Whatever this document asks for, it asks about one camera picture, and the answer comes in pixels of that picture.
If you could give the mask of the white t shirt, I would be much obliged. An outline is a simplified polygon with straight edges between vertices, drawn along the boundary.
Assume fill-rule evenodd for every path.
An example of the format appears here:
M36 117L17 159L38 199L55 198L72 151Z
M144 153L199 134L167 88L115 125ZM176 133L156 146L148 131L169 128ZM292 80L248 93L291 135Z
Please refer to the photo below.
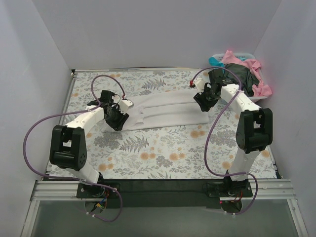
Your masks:
M209 122L190 89L130 97L133 103L122 131L203 124Z

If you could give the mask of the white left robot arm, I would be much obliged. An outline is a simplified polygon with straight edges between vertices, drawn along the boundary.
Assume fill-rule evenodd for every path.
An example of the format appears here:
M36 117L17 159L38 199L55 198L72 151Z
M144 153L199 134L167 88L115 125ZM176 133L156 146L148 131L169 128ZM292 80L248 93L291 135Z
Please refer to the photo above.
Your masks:
M115 102L114 97L113 92L103 90L101 98L88 103L86 112L66 125L55 126L52 131L50 163L67 170L81 181L89 182L88 191L96 198L104 194L105 185L101 182L101 173L87 163L85 137L102 120L114 131L122 130L129 118L127 111L134 104L125 98Z

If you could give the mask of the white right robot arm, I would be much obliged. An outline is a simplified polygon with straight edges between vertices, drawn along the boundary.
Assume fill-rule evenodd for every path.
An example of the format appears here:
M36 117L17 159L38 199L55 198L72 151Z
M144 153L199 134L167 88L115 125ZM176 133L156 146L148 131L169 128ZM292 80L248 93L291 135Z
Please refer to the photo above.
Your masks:
M230 169L222 174L219 190L235 196L248 189L251 167L261 151L273 141L273 112L256 105L242 90L239 77L223 67L209 68L209 81L194 76L190 87L197 89L194 100L208 112L219 99L239 115L236 131L237 154Z

